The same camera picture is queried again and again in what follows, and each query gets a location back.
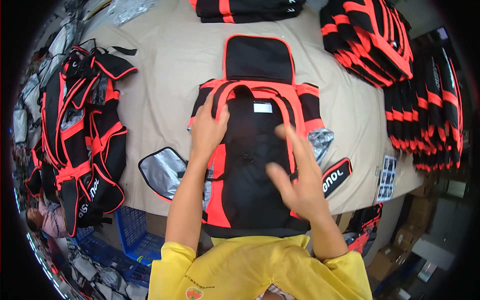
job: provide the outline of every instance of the pink shirt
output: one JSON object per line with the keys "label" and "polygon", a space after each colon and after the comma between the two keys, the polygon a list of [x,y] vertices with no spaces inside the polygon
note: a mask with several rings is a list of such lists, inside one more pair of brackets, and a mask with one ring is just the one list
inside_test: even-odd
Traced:
{"label": "pink shirt", "polygon": [[53,213],[47,210],[45,203],[38,202],[38,210],[44,217],[42,230],[53,238],[64,238],[68,235],[67,226],[65,225],[65,212],[63,207],[57,208]]}

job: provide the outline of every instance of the left hand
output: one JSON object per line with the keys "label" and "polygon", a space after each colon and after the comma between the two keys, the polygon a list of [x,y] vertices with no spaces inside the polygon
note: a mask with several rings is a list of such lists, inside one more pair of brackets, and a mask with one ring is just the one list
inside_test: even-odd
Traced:
{"label": "left hand", "polygon": [[205,103],[198,108],[192,124],[192,153],[190,161],[208,162],[215,148],[220,144],[227,131],[230,118],[228,106],[222,108],[218,122],[212,117],[213,94],[207,96]]}

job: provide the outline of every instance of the beige table cover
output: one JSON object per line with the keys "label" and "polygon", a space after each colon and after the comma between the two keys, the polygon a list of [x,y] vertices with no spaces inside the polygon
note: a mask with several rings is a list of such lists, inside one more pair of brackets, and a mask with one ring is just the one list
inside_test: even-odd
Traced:
{"label": "beige table cover", "polygon": [[[124,205],[167,215],[169,204],[146,185],[138,162],[165,146],[188,159],[191,140],[186,127],[198,86],[222,77],[224,43],[234,34],[285,40],[295,61],[297,83],[319,86],[322,119],[335,133],[321,167],[344,157],[350,158],[353,167],[352,175],[328,198],[331,213],[374,204],[383,156],[394,154],[385,132],[383,92],[350,75],[324,50],[318,11],[305,7],[299,17],[279,22],[202,24],[188,1],[162,0],[120,28],[108,20],[84,37],[96,38],[104,48],[138,49],[133,57],[115,52],[139,68],[137,74],[116,84],[121,91],[120,120],[129,130],[127,166],[120,181]],[[411,158],[400,160],[397,173],[394,196],[422,183]]]}

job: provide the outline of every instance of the shirt logo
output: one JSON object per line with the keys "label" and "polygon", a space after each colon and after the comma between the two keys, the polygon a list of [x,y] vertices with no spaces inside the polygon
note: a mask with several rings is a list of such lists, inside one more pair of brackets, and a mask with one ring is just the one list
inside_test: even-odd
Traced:
{"label": "shirt logo", "polygon": [[186,295],[188,300],[199,300],[204,295],[204,292],[201,289],[190,287],[187,289]]}
{"label": "shirt logo", "polygon": [[90,198],[93,201],[93,197],[95,197],[96,189],[98,188],[98,179],[95,178],[95,182],[93,183],[93,187],[90,189]]}

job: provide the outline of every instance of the right hand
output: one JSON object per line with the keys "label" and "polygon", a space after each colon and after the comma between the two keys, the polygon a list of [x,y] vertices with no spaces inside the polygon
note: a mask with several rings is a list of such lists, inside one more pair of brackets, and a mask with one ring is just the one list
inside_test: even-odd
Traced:
{"label": "right hand", "polygon": [[279,164],[266,165],[266,173],[282,195],[283,203],[311,222],[319,217],[330,218],[328,201],[322,190],[322,170],[315,161],[310,142],[298,136],[291,126],[279,125],[275,133],[282,139],[290,140],[298,167],[298,180],[293,184]]}

